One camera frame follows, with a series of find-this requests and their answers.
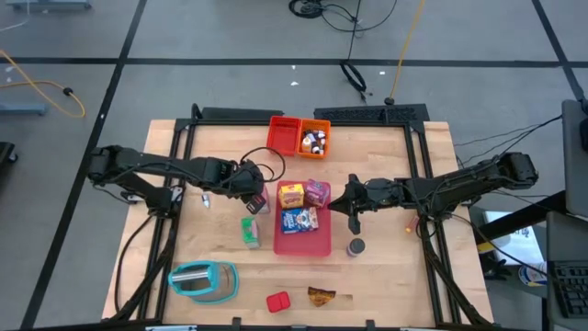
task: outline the black floor line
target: black floor line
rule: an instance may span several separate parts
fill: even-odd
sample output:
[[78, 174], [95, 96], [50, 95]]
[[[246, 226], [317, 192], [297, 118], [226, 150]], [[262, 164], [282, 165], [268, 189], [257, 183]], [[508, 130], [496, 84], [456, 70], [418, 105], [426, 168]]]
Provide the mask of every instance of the black floor line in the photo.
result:
[[558, 37], [556, 36], [555, 31], [553, 30], [553, 27], [549, 22], [548, 16], [545, 13], [543, 5], [541, 5], [541, 2], [539, 0], [532, 0], [532, 2], [539, 16], [539, 20], [541, 20], [543, 29], [545, 30], [545, 33], [547, 33], [548, 35], [551, 47], [553, 47], [553, 51], [558, 56], [558, 60], [561, 63], [561, 68], [563, 69], [563, 73], [565, 73], [566, 79], [568, 79], [568, 84], [570, 84], [571, 92], [573, 92], [574, 96], [578, 100], [584, 98], [584, 92], [580, 87], [578, 80], [576, 79], [576, 75], [573, 73], [573, 70], [570, 67], [570, 63], [568, 62], [568, 58], [566, 57], [563, 48], [561, 48], [560, 41], [558, 40]]
[[28, 302], [27, 311], [25, 312], [22, 324], [20, 325], [21, 329], [32, 328], [35, 325], [35, 321], [37, 320], [40, 307], [43, 303], [43, 298], [45, 297], [45, 293], [51, 280], [51, 275], [53, 273], [53, 270], [55, 269], [55, 265], [57, 264], [59, 254], [62, 250], [63, 241], [65, 240], [65, 236], [69, 229], [70, 223], [72, 222], [75, 206], [80, 197], [80, 193], [82, 192], [82, 187], [85, 183], [85, 177], [90, 163], [90, 152], [92, 152], [92, 150], [96, 147], [98, 143], [100, 132], [102, 132], [102, 127], [104, 126], [104, 122], [107, 118], [107, 114], [110, 109], [110, 104], [112, 103], [112, 99], [117, 91], [120, 75], [122, 74], [124, 63], [129, 56], [130, 46], [133, 42], [133, 39], [135, 38], [135, 34], [137, 32], [139, 22], [141, 21], [141, 15], [143, 13], [146, 3], [147, 0], [139, 1], [139, 3], [137, 4], [137, 8], [135, 9], [135, 14], [132, 18], [132, 21], [130, 22], [130, 28], [127, 33], [127, 37], [122, 46], [122, 50], [120, 51], [120, 56], [117, 61], [117, 65], [114, 69], [112, 77], [110, 78], [110, 83], [108, 84], [107, 92], [104, 96], [104, 99], [102, 100], [102, 105], [100, 106], [100, 110], [96, 117], [96, 121], [94, 122], [94, 128], [92, 129], [92, 133], [90, 134], [88, 144], [85, 147], [82, 162], [77, 170], [77, 174], [75, 175], [75, 180], [73, 181], [69, 197], [65, 202], [62, 218], [60, 219], [59, 225], [57, 226], [57, 230], [55, 231], [55, 236], [53, 236], [53, 241], [51, 242], [51, 247], [49, 249], [49, 252], [47, 253], [45, 262], [43, 263], [43, 267], [40, 271], [39, 278], [37, 279], [35, 290], [31, 295], [30, 301]]
[[[116, 58], [43, 58], [15, 57], [23, 64], [116, 64]], [[128, 58], [129, 65], [339, 65], [343, 59], [182, 59], [182, 58]], [[352, 59], [353, 65], [396, 66], [397, 59]], [[571, 66], [586, 67], [588, 62], [570, 63]], [[556, 68], [558, 61], [493, 61], [493, 60], [404, 60], [407, 67], [449, 67], [449, 68]]]
[[[12, 57], [18, 64], [117, 64], [117, 58]], [[0, 63], [8, 63], [0, 58]]]

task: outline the red plastic bin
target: red plastic bin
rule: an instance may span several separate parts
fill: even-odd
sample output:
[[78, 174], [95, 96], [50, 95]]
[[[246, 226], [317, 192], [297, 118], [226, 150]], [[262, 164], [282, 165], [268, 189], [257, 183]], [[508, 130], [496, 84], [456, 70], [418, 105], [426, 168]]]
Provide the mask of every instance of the red plastic bin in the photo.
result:
[[[277, 190], [280, 187], [293, 184], [304, 185], [306, 181], [280, 181], [277, 182]], [[321, 182], [331, 191], [327, 182]], [[274, 227], [274, 253], [278, 255], [299, 256], [299, 257], [328, 257], [331, 255], [331, 211], [326, 205], [331, 202], [331, 193], [327, 197], [324, 207], [317, 208], [319, 228], [301, 234], [282, 233], [282, 206], [279, 203], [276, 192], [276, 223]]]
[[271, 147], [282, 155], [294, 156], [298, 140], [300, 119], [272, 116], [269, 121], [269, 133], [266, 146]]

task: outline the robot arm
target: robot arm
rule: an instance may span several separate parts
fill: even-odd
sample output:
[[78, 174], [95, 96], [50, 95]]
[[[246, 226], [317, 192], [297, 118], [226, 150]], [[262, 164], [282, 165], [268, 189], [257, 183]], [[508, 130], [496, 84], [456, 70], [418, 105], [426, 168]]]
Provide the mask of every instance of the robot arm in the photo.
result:
[[460, 202], [475, 200], [498, 188], [530, 188], [538, 175], [527, 154], [507, 153], [433, 178], [373, 178], [362, 184], [349, 175], [343, 196], [328, 208], [349, 216], [349, 230], [360, 233], [357, 215], [364, 211], [403, 207], [430, 217], [452, 212]]
[[119, 185], [127, 194], [145, 200], [151, 213], [169, 216], [174, 210], [176, 194], [169, 188], [154, 187], [136, 173], [184, 179], [204, 191], [241, 199], [251, 213], [257, 213], [266, 203], [261, 196], [264, 177], [248, 159], [239, 163], [215, 157], [181, 160], [116, 145], [92, 152], [88, 178], [93, 185]]

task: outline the yellow cable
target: yellow cable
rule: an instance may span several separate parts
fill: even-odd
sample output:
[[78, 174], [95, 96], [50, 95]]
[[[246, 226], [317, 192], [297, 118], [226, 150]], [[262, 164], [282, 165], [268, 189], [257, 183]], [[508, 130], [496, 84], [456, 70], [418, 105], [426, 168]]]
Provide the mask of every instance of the yellow cable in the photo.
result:
[[6, 84], [6, 85], [1, 85], [0, 88], [3, 87], [12, 87], [12, 86], [24, 86], [24, 85], [30, 85], [31, 87], [33, 87], [37, 93], [39, 93], [42, 97], [45, 98], [45, 100], [47, 100], [50, 104], [52, 104], [55, 108], [57, 108], [59, 111], [61, 111], [62, 113], [64, 113], [65, 115], [72, 117], [72, 118], [76, 118], [76, 119], [81, 119], [83, 117], [85, 117], [85, 107], [84, 104], [82, 103], [82, 101], [76, 97], [74, 95], [74, 93], [71, 93], [68, 97], [72, 97], [73, 100], [75, 100], [75, 102], [78, 104], [78, 106], [80, 106], [80, 109], [82, 110], [81, 114], [72, 114], [71, 112], [63, 109], [60, 105], [58, 105], [55, 101], [53, 101], [50, 97], [48, 97], [45, 93], [43, 93], [43, 91], [41, 91], [38, 87], [37, 84], [48, 84], [51, 86], [55, 86], [55, 87], [59, 87], [62, 91], [64, 90], [65, 87], [54, 83], [52, 81], [33, 81], [32, 79], [30, 79], [28, 77], [28, 75], [22, 70], [20, 69], [20, 67], [18, 66], [17, 63], [14, 62], [14, 60], [12, 60], [10, 58], [10, 56], [8, 56], [8, 54], [6, 54], [5, 51], [0, 50], [0, 54], [2, 54], [2, 56], [5, 57], [5, 59], [12, 64], [13, 67], [15, 67], [17, 69], [17, 71], [23, 76], [23, 78], [25, 78], [25, 80], [27, 82], [22, 82], [22, 83], [12, 83], [12, 84]]
[[413, 24], [411, 25], [411, 30], [408, 31], [408, 36], [406, 37], [406, 41], [404, 42], [404, 46], [402, 47], [401, 58], [398, 61], [398, 66], [396, 67], [396, 74], [394, 75], [394, 85], [392, 86], [392, 92], [390, 92], [390, 98], [394, 98], [394, 92], [396, 92], [396, 85], [398, 84], [398, 79], [401, 76], [401, 69], [402, 69], [402, 61], [404, 60], [404, 53], [408, 50], [408, 45], [411, 43], [411, 37], [413, 36], [413, 31], [416, 28], [416, 24], [419, 22], [419, 18], [421, 17], [421, 13], [423, 12], [424, 0], [421, 0], [418, 9], [416, 9], [416, 14], [414, 14]]

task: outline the pink package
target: pink package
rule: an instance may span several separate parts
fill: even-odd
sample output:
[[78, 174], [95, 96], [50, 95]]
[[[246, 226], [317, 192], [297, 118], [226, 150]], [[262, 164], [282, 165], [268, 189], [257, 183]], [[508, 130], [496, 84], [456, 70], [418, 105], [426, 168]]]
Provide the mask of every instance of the pink package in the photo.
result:
[[261, 214], [269, 213], [270, 212], [270, 210], [269, 210], [269, 195], [267, 195], [267, 188], [265, 185], [264, 185], [264, 191], [261, 193], [261, 196], [264, 197], [264, 199], [266, 200], [266, 205], [264, 205], [264, 207], [262, 207], [262, 209], [259, 210], [257, 213], [261, 213]]
[[309, 179], [304, 186], [304, 199], [317, 207], [324, 205], [327, 197], [329, 197], [329, 193], [329, 187], [312, 179]]

